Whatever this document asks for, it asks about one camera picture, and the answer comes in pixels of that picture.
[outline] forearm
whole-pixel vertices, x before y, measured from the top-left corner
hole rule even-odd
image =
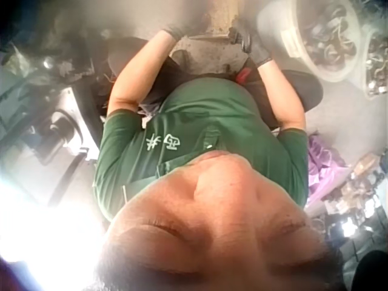
[[[108,115],[117,109],[137,112],[175,44],[169,33],[160,31],[130,60],[113,86]]]
[[[272,111],[281,124],[281,130],[289,128],[305,130],[306,117],[303,105],[276,62],[267,62],[258,70],[266,87]]]

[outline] purple bag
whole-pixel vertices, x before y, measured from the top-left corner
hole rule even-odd
[[[309,199],[307,205],[330,193],[336,177],[347,172],[344,160],[318,134],[309,136]]]

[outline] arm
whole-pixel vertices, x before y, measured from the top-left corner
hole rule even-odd
[[[233,23],[229,36],[232,43],[242,45],[243,52],[249,54],[257,65],[281,130],[305,130],[306,119],[299,96],[263,46],[258,32],[247,21],[238,19]]]
[[[177,11],[182,13],[172,17],[171,23],[154,36],[119,75],[110,96],[108,115],[118,109],[137,112],[175,44],[183,36],[195,35],[206,28],[206,2],[183,0],[181,5]]]
[[[258,70],[281,130],[305,130],[306,117],[300,98],[276,62],[269,61],[260,66]]]
[[[119,109],[138,111],[175,44],[175,38],[162,30],[130,60],[113,87],[108,115]]]

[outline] dark pants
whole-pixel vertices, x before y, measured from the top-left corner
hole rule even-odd
[[[116,76],[120,74],[127,63],[146,43],[147,41],[138,38],[117,39],[112,41],[109,48],[109,66]],[[248,59],[242,69],[244,68],[249,68],[251,73],[241,85],[254,98],[261,117],[268,127],[270,127],[270,129],[279,127],[256,65]],[[284,70],[283,73],[301,99],[305,112],[313,109],[322,101],[323,88],[315,76],[291,70]],[[171,58],[167,58],[156,77],[150,93],[142,102],[141,108],[147,113],[156,112],[169,94],[185,82],[204,77],[223,78],[236,81],[237,75],[238,74],[191,75],[183,71]]]

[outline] metal parts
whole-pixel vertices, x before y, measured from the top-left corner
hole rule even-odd
[[[343,69],[346,61],[357,54],[357,48],[346,36],[349,23],[345,6],[330,2],[322,11],[316,21],[304,21],[301,34],[312,61],[335,72]]]
[[[387,93],[388,37],[374,34],[368,48],[366,82],[370,96]]]

